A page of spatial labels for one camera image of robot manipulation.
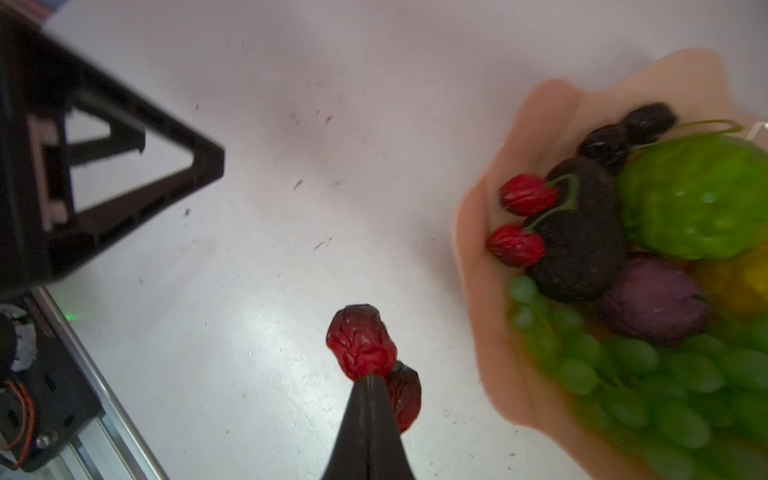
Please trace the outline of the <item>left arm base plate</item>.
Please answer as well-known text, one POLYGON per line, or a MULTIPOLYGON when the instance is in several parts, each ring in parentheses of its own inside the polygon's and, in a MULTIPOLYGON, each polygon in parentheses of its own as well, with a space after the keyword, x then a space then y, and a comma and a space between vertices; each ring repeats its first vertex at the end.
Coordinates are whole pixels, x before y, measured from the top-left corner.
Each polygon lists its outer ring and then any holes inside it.
POLYGON ((1 466, 34 472, 103 412, 30 292, 1 302, 1 466))

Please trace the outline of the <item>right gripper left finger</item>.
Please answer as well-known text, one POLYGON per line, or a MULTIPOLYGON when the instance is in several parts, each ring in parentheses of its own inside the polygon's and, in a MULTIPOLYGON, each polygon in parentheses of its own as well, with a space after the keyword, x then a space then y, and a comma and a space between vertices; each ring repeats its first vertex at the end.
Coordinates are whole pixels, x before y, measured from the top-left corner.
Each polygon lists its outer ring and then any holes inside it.
POLYGON ((369 400, 373 387, 373 375, 354 382, 323 480, 368 478, 369 400))

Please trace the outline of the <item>dark red cherry pair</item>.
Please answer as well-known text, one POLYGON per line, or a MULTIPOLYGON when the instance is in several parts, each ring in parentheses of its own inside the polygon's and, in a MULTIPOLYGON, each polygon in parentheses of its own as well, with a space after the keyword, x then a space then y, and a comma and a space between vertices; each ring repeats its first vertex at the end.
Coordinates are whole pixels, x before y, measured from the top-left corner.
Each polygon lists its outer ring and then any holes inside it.
POLYGON ((397 346, 376 307, 355 304, 337 311, 326 333, 326 346, 351 380, 369 375, 383 378, 399 431, 410 429, 422 406, 420 376, 398 359, 397 346))

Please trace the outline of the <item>purple fake fig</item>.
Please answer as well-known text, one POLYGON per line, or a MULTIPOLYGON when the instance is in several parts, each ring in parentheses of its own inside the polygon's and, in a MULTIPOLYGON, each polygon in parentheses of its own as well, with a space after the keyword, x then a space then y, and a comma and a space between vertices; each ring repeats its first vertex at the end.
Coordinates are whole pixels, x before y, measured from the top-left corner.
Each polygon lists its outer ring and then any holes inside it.
POLYGON ((661 346, 704 332, 710 314, 699 283, 671 261, 644 252, 627 255, 595 308, 613 332, 661 346))

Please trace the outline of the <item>black cherry pair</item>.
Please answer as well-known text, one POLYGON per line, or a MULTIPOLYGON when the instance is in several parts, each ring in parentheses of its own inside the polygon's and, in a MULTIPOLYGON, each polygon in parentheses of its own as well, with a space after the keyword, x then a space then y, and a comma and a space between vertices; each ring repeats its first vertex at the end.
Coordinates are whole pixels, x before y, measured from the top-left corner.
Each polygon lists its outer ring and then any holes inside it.
POLYGON ((668 103, 655 102, 630 111, 618 123, 606 124, 591 131, 581 141, 576 153, 616 177, 633 153, 660 144, 662 137, 670 131, 706 125, 720 125, 723 129, 697 132, 690 134, 690 137, 733 134, 743 130, 742 125, 726 119, 681 122, 668 103))

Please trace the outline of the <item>yellow fake pear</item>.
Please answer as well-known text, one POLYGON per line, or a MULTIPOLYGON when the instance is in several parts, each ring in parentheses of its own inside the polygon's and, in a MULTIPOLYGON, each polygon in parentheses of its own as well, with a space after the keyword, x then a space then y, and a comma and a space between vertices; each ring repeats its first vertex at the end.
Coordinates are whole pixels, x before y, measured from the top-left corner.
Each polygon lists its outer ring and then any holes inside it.
POLYGON ((735 316, 767 312, 767 245, 725 260, 694 264, 692 273, 709 300, 735 316))

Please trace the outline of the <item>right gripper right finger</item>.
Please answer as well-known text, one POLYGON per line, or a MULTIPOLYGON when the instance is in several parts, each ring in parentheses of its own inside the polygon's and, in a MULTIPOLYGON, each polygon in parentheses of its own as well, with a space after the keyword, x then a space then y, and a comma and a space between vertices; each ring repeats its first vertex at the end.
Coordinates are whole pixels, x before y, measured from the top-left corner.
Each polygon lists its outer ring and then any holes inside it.
POLYGON ((370 478, 414 479, 384 379, 370 377, 370 478))

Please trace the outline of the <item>green fake grape bunch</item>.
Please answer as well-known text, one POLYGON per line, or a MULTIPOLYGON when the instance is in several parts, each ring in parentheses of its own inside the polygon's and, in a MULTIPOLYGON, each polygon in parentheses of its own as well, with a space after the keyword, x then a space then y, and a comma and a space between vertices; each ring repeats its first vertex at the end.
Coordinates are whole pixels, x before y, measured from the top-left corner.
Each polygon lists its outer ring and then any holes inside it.
POLYGON ((572 397, 588 429, 662 479, 767 476, 767 319, 679 347, 589 334, 527 276, 511 280, 508 325, 540 373, 572 397))

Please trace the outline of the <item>pink wavy fruit bowl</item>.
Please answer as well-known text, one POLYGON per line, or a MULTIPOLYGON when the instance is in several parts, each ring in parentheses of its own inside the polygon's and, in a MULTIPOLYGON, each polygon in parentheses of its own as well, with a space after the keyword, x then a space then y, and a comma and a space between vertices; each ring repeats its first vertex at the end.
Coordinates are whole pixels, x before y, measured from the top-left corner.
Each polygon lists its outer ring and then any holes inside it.
POLYGON ((506 284, 517 273, 489 254, 485 238, 510 220, 496 198, 506 179, 548 172, 590 130, 655 100, 669 102, 683 121, 731 119, 752 127, 761 120, 732 101, 724 61, 704 48, 674 52, 600 91, 547 80, 527 97, 495 159, 462 198, 453 228, 478 370, 491 403, 508 422, 549 437, 595 479, 654 475, 641 461, 587 430, 563 391, 529 361, 506 324, 506 284))

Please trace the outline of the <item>green bumpy custard apple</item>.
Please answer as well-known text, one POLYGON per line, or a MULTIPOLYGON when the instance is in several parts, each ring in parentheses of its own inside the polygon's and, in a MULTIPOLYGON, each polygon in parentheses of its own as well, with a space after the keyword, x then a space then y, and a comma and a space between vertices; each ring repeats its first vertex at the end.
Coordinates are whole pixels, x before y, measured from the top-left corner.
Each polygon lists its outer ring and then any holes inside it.
POLYGON ((626 236, 683 260, 727 259, 767 240, 767 154, 725 135, 650 147, 617 179, 626 236))

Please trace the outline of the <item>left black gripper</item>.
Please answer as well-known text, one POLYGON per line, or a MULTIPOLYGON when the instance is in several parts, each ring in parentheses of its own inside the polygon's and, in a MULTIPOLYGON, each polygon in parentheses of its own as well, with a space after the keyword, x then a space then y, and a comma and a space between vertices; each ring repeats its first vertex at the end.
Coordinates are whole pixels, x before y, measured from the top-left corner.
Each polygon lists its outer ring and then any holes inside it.
POLYGON ((15 15, 1 16, 1 295, 55 281, 224 174, 224 148, 15 15), (109 135, 69 141, 72 109, 109 135), (147 133, 189 152, 189 167, 75 212, 72 166, 133 151, 147 133))

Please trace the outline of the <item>dark fake avocado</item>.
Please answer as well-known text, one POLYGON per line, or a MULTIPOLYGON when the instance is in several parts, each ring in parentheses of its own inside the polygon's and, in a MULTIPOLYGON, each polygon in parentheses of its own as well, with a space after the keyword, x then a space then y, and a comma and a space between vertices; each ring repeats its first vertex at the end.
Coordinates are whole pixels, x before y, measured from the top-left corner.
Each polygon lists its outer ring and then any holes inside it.
POLYGON ((548 181, 564 175, 578 178, 576 208, 540 220, 535 225, 545 256, 526 268, 526 274, 546 297, 560 303, 591 302, 614 283, 629 251, 621 221, 621 203, 614 177, 586 157, 572 157, 547 174, 548 181))

